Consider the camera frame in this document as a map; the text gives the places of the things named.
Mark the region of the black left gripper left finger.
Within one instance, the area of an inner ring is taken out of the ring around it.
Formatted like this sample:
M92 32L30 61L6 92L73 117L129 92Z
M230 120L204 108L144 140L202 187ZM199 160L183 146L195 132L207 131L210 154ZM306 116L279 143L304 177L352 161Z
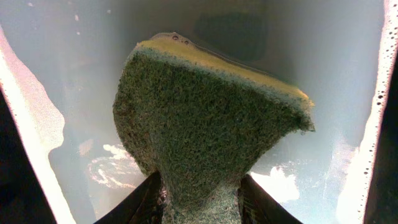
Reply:
M95 224L161 224L164 211L161 190L162 180L157 171Z

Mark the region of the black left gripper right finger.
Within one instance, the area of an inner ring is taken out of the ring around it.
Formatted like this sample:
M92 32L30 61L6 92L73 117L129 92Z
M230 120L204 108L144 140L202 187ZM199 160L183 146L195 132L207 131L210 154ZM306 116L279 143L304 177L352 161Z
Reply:
M238 201L242 224L302 224L249 174L241 179Z

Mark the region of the green yellow scrub sponge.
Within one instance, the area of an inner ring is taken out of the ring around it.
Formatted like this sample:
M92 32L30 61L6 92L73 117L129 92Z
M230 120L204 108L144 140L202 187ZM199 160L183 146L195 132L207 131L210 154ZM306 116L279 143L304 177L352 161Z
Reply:
M315 129L312 107L294 86L159 33L129 54L113 117L146 178L160 173L162 223L241 223L241 179L287 134Z

